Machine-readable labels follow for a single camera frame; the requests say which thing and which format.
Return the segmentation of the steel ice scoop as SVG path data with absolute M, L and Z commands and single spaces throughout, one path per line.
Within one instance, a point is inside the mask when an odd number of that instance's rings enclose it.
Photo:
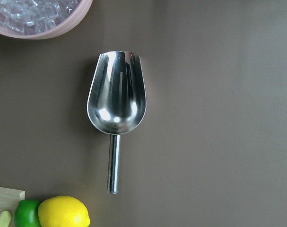
M 134 52 L 99 55 L 88 100 L 92 125 L 110 136 L 107 191 L 118 193 L 121 135 L 134 130 L 146 112 L 140 57 Z

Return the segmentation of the yellow lemon near lime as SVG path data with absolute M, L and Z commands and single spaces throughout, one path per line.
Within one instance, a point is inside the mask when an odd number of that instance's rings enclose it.
M 88 227 L 91 220 L 86 206 L 71 196 L 56 196 L 44 200 L 38 207 L 43 227 Z

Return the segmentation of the pink bowl of ice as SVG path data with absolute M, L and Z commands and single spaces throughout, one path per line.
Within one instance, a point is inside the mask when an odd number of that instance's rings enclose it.
M 63 35 L 88 13 L 91 0 L 0 0 L 0 34 L 42 40 Z

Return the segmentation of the green lime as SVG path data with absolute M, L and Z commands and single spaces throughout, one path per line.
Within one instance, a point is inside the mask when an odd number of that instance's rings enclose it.
M 14 213 L 14 224 L 16 227 L 40 227 L 38 200 L 21 200 Z

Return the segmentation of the bamboo cutting board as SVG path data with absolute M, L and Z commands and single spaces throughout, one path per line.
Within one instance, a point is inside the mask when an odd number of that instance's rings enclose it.
M 12 215 L 9 226 L 14 227 L 14 213 L 21 200 L 25 199 L 25 191 L 0 187 L 0 213 L 9 211 Z

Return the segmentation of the yellow-green plastic knife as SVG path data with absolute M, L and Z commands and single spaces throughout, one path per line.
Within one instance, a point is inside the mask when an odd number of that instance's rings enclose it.
M 12 214 L 4 210 L 0 213 L 0 227 L 9 227 L 12 219 Z

